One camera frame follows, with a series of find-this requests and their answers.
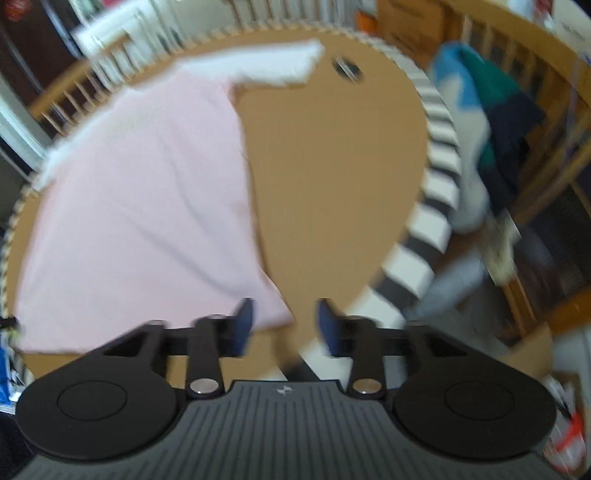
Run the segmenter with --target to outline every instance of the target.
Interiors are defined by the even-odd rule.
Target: color block garment
[[[229,314],[244,297],[255,328],[291,321],[259,266],[228,84],[178,68],[106,108],[70,144],[75,161],[56,170],[38,214],[15,306],[20,347],[83,352],[147,320]]]

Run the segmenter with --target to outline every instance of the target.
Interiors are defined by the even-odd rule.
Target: round table
[[[255,87],[236,108],[245,130],[264,269],[295,317],[252,335],[244,359],[222,359],[225,380],[281,378],[298,352],[321,378],[346,378],[317,340],[315,302],[402,325],[400,309],[428,288],[457,203],[460,160],[449,113],[427,76],[381,40],[305,23],[260,23],[204,35],[181,55],[318,38],[324,56],[304,86]],[[341,57],[359,67],[352,81]],[[141,82],[174,58],[134,79]],[[4,314],[12,312],[21,261],[41,198],[24,189],[3,250]],[[43,375],[74,355],[26,355]],[[181,384],[184,359],[169,377]]]

